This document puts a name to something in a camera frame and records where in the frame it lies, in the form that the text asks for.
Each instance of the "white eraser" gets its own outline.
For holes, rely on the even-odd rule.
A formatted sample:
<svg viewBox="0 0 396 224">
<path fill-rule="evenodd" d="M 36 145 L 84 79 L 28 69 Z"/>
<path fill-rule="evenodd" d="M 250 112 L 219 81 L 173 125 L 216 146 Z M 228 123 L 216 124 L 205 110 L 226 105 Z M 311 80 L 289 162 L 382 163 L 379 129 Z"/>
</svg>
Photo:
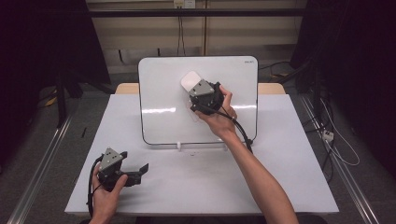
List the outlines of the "white eraser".
<svg viewBox="0 0 396 224">
<path fill-rule="evenodd" d="M 201 78 L 198 76 L 198 74 L 194 71 L 190 71 L 186 76 L 184 76 L 181 79 L 180 83 L 181 83 L 181 86 L 183 86 L 184 90 L 186 90 L 186 92 L 189 92 L 200 81 L 201 81 Z"/>
</svg>

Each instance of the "human arm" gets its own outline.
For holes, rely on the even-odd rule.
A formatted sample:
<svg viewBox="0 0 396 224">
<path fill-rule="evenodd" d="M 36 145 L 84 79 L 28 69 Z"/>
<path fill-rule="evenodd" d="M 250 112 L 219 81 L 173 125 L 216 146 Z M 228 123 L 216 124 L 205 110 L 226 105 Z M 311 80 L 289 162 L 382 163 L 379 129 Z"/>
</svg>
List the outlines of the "human arm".
<svg viewBox="0 0 396 224">
<path fill-rule="evenodd" d="M 236 113 L 231 107 L 232 94 L 222 86 L 220 90 L 224 94 L 221 111 L 236 119 Z M 236 135 L 233 123 L 219 114 L 207 116 L 199 111 L 195 113 L 209 125 L 211 131 L 221 138 L 232 152 L 247 181 L 253 199 L 262 210 L 267 223 L 298 223 L 286 192 L 260 161 L 248 151 Z"/>
<path fill-rule="evenodd" d="M 98 189 L 93 193 L 93 216 L 90 222 L 91 224 L 105 224 L 110 222 L 111 218 L 116 214 L 120 192 L 128 179 L 128 175 L 122 175 L 114 189 L 109 192 L 101 186 L 97 177 L 98 173 L 99 164 L 96 165 L 92 175 L 92 188 Z"/>
</svg>

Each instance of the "person's left hand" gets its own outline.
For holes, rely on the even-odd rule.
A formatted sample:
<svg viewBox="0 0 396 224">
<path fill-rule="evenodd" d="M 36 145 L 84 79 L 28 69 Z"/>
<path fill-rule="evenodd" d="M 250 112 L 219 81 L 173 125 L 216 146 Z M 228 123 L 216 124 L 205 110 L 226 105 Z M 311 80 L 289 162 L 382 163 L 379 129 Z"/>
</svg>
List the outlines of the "person's left hand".
<svg viewBox="0 0 396 224">
<path fill-rule="evenodd" d="M 93 193 L 93 217 L 90 223 L 109 223 L 116 214 L 120 192 L 125 186 L 128 175 L 121 176 L 114 189 L 109 192 L 101 186 L 97 177 L 99 166 L 100 163 L 96 165 L 92 175 L 92 188 L 99 188 Z"/>
</svg>

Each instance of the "forearm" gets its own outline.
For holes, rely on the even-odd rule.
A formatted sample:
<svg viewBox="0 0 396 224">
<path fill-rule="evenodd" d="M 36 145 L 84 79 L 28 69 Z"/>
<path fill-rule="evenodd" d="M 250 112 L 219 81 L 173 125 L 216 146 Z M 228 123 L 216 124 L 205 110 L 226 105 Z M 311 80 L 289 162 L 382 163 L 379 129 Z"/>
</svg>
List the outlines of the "forearm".
<svg viewBox="0 0 396 224">
<path fill-rule="evenodd" d="M 223 137 L 223 140 L 233 153 L 250 192 L 267 222 L 297 223 L 297 218 L 285 191 L 260 161 L 247 150 L 236 133 L 228 133 Z"/>
</svg>

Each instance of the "person's right hand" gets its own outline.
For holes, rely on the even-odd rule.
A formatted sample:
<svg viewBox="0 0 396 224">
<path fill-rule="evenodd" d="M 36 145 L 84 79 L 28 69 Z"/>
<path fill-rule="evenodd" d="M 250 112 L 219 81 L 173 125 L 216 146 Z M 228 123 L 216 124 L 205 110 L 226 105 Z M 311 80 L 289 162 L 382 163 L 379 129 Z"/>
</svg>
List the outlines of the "person's right hand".
<svg viewBox="0 0 396 224">
<path fill-rule="evenodd" d="M 224 101 L 222 108 L 219 112 L 224 114 L 228 114 L 230 117 L 236 119 L 237 115 L 231 106 L 231 98 L 233 94 L 230 91 L 225 90 L 222 86 L 220 86 L 221 93 L 224 95 Z M 198 110 L 195 111 L 195 114 L 205 121 L 210 130 L 212 130 L 213 134 L 217 135 L 223 141 L 224 139 L 228 138 L 230 135 L 235 135 L 235 125 L 230 119 L 224 118 L 222 115 L 219 114 L 211 114 L 206 115 Z"/>
</svg>

